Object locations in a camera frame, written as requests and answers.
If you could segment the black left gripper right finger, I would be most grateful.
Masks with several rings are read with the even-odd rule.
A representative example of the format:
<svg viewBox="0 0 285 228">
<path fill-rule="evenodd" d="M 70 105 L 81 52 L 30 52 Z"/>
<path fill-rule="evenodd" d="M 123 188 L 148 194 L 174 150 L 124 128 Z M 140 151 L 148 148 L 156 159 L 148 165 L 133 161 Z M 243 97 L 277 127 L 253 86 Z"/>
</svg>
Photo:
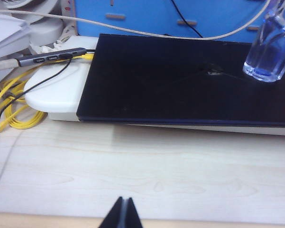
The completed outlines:
<svg viewBox="0 0 285 228">
<path fill-rule="evenodd" d="M 132 198 L 128 199 L 127 204 L 127 228 L 143 228 Z"/>
</svg>

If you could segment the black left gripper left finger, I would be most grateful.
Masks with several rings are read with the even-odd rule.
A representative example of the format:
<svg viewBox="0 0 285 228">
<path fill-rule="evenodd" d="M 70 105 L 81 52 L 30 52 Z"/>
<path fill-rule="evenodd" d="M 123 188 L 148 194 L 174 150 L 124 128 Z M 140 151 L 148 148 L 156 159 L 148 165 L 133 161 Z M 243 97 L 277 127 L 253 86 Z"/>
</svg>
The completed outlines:
<svg viewBox="0 0 285 228">
<path fill-rule="evenodd" d="M 123 198 L 118 197 L 98 228 L 116 228 L 120 221 Z"/>
</svg>

